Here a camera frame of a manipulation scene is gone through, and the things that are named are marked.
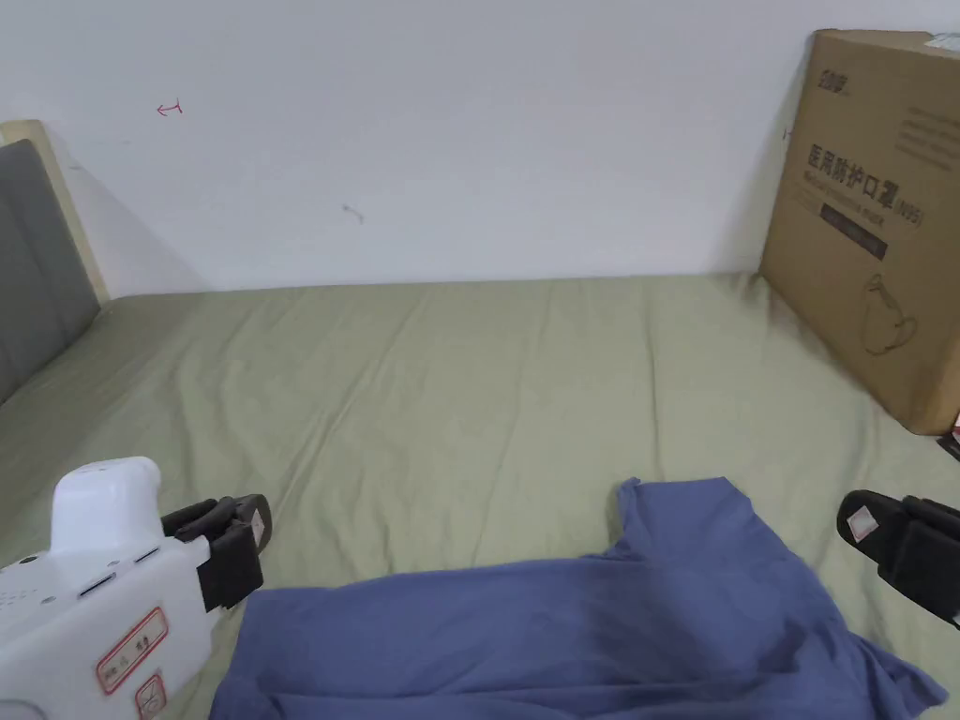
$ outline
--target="mattress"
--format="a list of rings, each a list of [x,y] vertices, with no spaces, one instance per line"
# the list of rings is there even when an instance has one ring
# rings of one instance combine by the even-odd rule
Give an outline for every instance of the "mattress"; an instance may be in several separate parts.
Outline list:
[[[114,301],[0,406],[0,564],[46,547],[64,473],[129,455],[162,512],[266,494],[270,588],[598,552],[624,479],[725,475],[855,632],[960,692],[955,631],[834,530],[856,488],[960,506],[960,466],[755,276]],[[205,717],[241,613],[168,716]]]

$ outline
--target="red warning label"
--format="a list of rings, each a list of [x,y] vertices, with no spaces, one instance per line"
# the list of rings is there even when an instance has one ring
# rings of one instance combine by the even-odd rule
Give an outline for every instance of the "red warning label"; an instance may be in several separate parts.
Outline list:
[[[167,691],[159,673],[151,675],[147,682],[140,686],[133,696],[133,701],[136,703],[136,711],[140,713],[140,720],[157,717],[160,711],[167,707]]]
[[[160,608],[147,613],[120,642],[97,663],[97,681],[107,695],[113,693],[131,672],[167,637],[170,627]]]

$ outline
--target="cardboard box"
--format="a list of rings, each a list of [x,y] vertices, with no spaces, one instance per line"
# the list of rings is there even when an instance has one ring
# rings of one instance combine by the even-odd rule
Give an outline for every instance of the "cardboard box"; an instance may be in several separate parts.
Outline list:
[[[921,434],[960,410],[960,52],[943,46],[816,35],[760,265]]]

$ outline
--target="white device housing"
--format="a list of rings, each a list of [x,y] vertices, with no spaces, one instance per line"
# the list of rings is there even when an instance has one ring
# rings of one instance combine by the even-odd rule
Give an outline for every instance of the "white device housing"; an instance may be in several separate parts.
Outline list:
[[[159,484],[148,458],[60,480],[50,550],[0,570],[0,719],[146,719],[200,671],[209,545],[163,536]]]

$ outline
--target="red mark on wall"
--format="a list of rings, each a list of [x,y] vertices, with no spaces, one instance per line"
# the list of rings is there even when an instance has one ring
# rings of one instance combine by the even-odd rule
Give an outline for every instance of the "red mark on wall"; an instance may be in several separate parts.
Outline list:
[[[166,117],[167,113],[170,112],[170,110],[176,110],[181,115],[183,115],[183,108],[180,107],[180,98],[177,98],[176,105],[172,105],[168,108],[165,108],[163,105],[161,105],[159,108],[156,109],[156,111],[159,112],[161,115],[163,115],[163,117]]]

